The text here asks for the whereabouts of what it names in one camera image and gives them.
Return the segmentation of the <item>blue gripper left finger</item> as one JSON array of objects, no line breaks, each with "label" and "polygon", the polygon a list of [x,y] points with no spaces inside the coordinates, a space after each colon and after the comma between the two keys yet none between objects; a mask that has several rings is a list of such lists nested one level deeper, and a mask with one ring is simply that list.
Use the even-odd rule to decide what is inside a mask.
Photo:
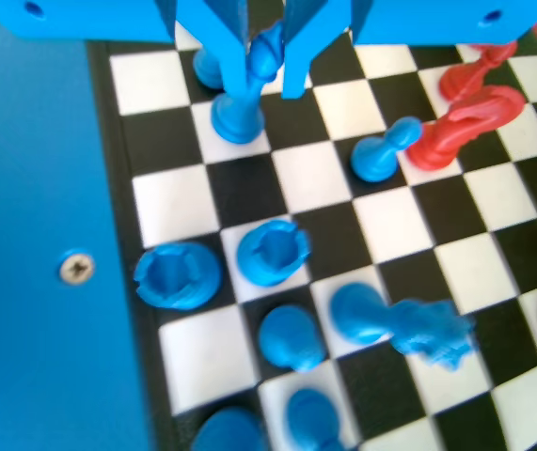
[{"label": "blue gripper left finger", "polygon": [[182,0],[176,18],[201,44],[193,61],[199,81],[241,96],[246,89],[247,2]]}]

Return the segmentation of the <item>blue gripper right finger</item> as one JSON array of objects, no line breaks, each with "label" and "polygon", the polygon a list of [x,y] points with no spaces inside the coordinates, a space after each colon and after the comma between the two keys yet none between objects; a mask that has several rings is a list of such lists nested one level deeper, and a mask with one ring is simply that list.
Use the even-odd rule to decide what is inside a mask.
[{"label": "blue gripper right finger", "polygon": [[347,0],[285,3],[283,99],[297,99],[304,94],[313,59],[345,31],[351,16],[351,2]]}]

